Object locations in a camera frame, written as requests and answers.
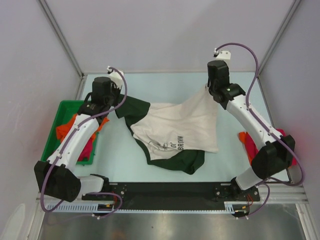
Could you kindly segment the white and green t-shirt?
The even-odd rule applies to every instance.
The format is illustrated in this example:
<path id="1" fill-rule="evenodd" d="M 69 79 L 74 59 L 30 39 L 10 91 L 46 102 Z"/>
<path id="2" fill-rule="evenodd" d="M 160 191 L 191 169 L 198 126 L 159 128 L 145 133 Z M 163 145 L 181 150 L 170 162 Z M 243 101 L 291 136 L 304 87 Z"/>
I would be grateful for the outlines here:
<path id="1" fill-rule="evenodd" d="M 206 86 L 180 104 L 127 96 L 115 111 L 125 121 L 148 165 L 194 174 L 205 153 L 217 153 L 218 104 Z"/>

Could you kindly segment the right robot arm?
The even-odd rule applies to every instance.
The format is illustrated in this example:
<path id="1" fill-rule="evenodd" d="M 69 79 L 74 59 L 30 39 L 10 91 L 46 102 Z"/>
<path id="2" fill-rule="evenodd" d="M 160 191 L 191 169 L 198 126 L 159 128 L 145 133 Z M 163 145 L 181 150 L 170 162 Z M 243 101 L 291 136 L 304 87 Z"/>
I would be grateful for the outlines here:
<path id="1" fill-rule="evenodd" d="M 234 177 L 230 183 L 230 194 L 242 201 L 249 189 L 287 169 L 292 165 L 292 151 L 295 140 L 284 136 L 258 115 L 255 108 L 246 101 L 246 92 L 236 83 L 230 83 L 229 67 L 224 60 L 207 63 L 208 90 L 213 100 L 233 115 L 253 140 L 258 153 L 250 167 Z"/>

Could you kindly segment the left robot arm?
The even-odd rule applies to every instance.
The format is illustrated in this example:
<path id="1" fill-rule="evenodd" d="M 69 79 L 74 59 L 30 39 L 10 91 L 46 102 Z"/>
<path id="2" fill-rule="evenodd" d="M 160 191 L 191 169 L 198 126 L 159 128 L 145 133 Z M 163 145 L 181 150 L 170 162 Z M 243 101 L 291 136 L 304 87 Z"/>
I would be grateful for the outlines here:
<path id="1" fill-rule="evenodd" d="M 100 200 L 110 196 L 111 188 L 105 184 L 105 177 L 93 174 L 77 177 L 74 170 L 91 137 L 102 126 L 108 114 L 120 105 L 123 85 L 123 77 L 116 72 L 94 79 L 91 92 L 80 105 L 61 144 L 46 161 L 38 161 L 34 167 L 42 197 L 47 195 L 73 202 L 78 196 L 89 193 Z"/>

